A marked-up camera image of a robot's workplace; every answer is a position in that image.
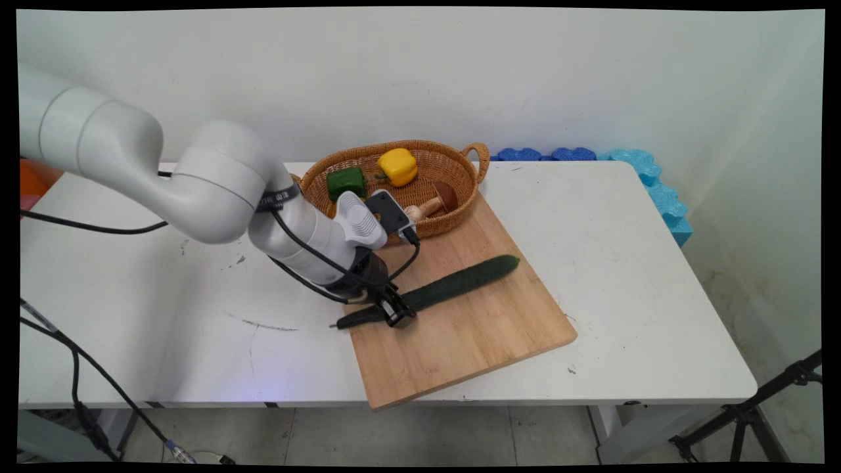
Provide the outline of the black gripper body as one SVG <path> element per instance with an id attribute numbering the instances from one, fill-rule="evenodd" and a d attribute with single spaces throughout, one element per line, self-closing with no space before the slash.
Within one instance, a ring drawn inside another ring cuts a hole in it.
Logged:
<path id="1" fill-rule="evenodd" d="M 348 271 L 367 282 L 387 282 L 388 268 L 372 250 L 358 246 L 355 249 L 353 266 Z M 346 304 L 375 304 L 381 300 L 382 286 L 370 286 L 348 275 L 327 285 L 327 292 L 345 299 Z"/>

